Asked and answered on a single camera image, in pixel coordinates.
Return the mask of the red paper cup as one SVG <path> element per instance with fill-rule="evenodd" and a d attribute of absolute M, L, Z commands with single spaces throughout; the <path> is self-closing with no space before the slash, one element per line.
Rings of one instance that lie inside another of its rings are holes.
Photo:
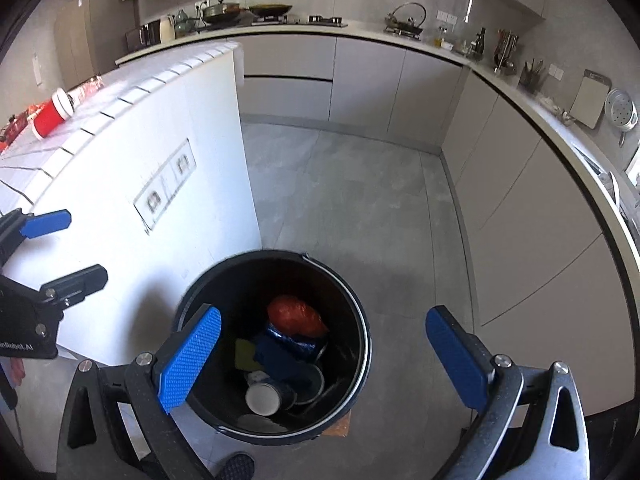
<path fill-rule="evenodd" d="M 32 120 L 32 132 L 37 139 L 42 140 L 69 120 L 74 113 L 73 99 L 65 90 L 57 88 Z"/>

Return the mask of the blue patterned paper cup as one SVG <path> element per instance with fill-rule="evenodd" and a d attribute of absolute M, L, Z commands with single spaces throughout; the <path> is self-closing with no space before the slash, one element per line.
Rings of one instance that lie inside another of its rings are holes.
<path fill-rule="evenodd" d="M 245 402 L 254 414 L 268 417 L 290 408 L 296 402 L 296 393 L 285 384 L 264 379 L 248 387 Z"/>

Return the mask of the red white snack carton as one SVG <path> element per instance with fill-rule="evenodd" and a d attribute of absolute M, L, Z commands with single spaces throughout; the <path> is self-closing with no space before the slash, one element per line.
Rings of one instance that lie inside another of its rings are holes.
<path fill-rule="evenodd" d="M 104 87 L 104 81 L 101 76 L 93 76 L 86 81 L 78 84 L 77 87 L 70 89 L 67 92 L 67 96 L 72 102 L 73 108 L 81 106 L 83 102 L 86 102 L 92 96 L 97 94 Z"/>

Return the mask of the blue soda can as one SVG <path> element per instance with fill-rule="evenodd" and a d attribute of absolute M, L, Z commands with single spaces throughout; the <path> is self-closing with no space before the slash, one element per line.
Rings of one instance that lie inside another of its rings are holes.
<path fill-rule="evenodd" d="M 278 337 L 272 330 L 266 330 L 257 339 L 254 360 L 277 380 L 290 378 L 303 364 L 314 364 L 309 353 Z"/>

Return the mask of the red plastic bag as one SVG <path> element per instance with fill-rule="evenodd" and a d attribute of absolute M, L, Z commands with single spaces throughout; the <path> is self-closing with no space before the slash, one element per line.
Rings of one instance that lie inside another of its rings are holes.
<path fill-rule="evenodd" d="M 316 338 L 326 332 L 326 324 L 311 307 L 294 297 L 281 296 L 267 309 L 270 323 L 286 336 Z"/>

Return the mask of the lower kitchen cabinets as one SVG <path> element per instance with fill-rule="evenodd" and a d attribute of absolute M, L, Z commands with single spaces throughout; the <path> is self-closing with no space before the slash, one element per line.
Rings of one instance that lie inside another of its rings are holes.
<path fill-rule="evenodd" d="M 638 394 L 638 252 L 571 128 L 459 55 L 354 26 L 206 32 L 144 55 L 226 39 L 244 51 L 245 119 L 442 156 L 491 349 L 564 359 L 589 414 Z"/>

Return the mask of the black trash bucket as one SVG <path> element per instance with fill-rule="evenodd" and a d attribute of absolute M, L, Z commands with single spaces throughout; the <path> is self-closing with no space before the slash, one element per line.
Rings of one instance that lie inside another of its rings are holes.
<path fill-rule="evenodd" d="M 244 252 L 190 286 L 172 328 L 204 304 L 220 311 L 221 333 L 186 403 L 208 426 L 251 444 L 289 445 L 350 412 L 369 375 L 372 341 L 340 274 L 306 254 Z"/>

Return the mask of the beige refrigerator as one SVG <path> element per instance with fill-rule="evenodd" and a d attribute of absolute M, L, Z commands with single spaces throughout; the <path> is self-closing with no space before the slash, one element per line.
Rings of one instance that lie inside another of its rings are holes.
<path fill-rule="evenodd" d="M 54 42 L 62 87 L 73 89 L 110 72 L 127 53 L 126 33 L 134 30 L 131 0 L 72 0 L 54 22 Z"/>

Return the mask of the black microwave oven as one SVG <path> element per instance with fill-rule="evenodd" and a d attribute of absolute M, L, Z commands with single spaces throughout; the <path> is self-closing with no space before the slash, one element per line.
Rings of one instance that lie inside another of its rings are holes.
<path fill-rule="evenodd" d="M 150 21 L 126 32 L 126 48 L 134 53 L 160 44 L 160 20 Z"/>

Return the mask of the white thermos jug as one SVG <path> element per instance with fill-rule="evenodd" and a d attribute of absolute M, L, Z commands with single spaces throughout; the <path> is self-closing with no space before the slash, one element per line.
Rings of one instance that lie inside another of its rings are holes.
<path fill-rule="evenodd" d="M 160 19 L 158 32 L 161 44 L 168 44 L 176 39 L 175 17 L 172 14 L 167 14 Z"/>

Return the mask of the black pot with lid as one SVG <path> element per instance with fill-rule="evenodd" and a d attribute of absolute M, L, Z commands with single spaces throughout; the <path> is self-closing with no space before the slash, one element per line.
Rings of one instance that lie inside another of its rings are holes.
<path fill-rule="evenodd" d="M 236 2 L 203 2 L 200 6 L 200 19 L 206 25 L 226 24 L 237 21 L 243 12 L 244 8 Z"/>

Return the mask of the black wok pan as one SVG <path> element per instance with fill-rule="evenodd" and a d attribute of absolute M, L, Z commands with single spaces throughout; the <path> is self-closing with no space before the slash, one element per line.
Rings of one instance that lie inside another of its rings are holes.
<path fill-rule="evenodd" d="M 248 10 L 258 18 L 280 18 L 290 12 L 292 6 L 283 3 L 254 4 L 254 6 L 249 6 Z"/>

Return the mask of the white cutting board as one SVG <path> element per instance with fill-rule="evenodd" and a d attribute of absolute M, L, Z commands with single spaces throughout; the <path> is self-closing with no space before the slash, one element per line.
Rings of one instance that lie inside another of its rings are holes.
<path fill-rule="evenodd" d="M 584 70 L 582 82 L 570 108 L 570 116 L 576 122 L 593 130 L 597 127 L 603 112 L 605 98 L 612 89 L 612 81 L 607 76 Z"/>

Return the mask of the black gas stove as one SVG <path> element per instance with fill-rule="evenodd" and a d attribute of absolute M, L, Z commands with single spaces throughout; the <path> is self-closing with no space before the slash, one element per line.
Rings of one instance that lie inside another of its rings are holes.
<path fill-rule="evenodd" d="M 323 26 L 332 28 L 345 28 L 348 24 L 339 16 L 309 15 L 297 16 L 294 14 L 284 14 L 281 16 L 267 16 L 266 18 L 255 18 L 253 26 L 259 25 L 300 25 L 300 26 Z"/>

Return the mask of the round metal strainer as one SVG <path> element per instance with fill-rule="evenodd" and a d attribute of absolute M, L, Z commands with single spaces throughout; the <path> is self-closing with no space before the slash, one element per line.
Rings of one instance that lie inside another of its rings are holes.
<path fill-rule="evenodd" d="M 606 96 L 604 114 L 608 122 L 620 133 L 618 145 L 623 146 L 626 134 L 638 124 L 639 120 L 634 100 L 626 91 L 613 88 Z"/>

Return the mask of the knife block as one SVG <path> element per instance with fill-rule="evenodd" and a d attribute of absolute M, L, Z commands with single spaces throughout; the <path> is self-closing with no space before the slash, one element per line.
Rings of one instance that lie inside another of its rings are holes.
<path fill-rule="evenodd" d="M 520 78 L 518 78 L 518 86 L 529 94 L 535 94 L 544 79 L 545 68 L 542 58 L 532 58 L 525 61 Z"/>

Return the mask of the utensil holder with utensils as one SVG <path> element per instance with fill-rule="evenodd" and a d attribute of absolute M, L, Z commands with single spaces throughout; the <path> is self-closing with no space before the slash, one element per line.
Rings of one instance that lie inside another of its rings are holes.
<path fill-rule="evenodd" d="M 494 71 L 496 74 L 514 75 L 516 72 L 513 57 L 518 46 L 518 35 L 510 30 L 498 30 L 498 42 L 494 51 Z"/>

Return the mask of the dark sauce bottle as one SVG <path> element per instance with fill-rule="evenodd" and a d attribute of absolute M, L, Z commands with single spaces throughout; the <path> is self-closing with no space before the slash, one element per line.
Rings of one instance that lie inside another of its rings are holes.
<path fill-rule="evenodd" d="M 486 28 L 482 27 L 477 33 L 475 39 L 471 42 L 471 56 L 475 61 L 481 61 L 485 51 Z"/>

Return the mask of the metal kettle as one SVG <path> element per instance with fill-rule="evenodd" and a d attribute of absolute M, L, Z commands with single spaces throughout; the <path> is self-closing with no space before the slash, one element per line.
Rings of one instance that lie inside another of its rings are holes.
<path fill-rule="evenodd" d="M 384 18 L 384 32 L 413 40 L 420 40 L 427 18 L 426 7 L 420 2 L 406 2 Z"/>

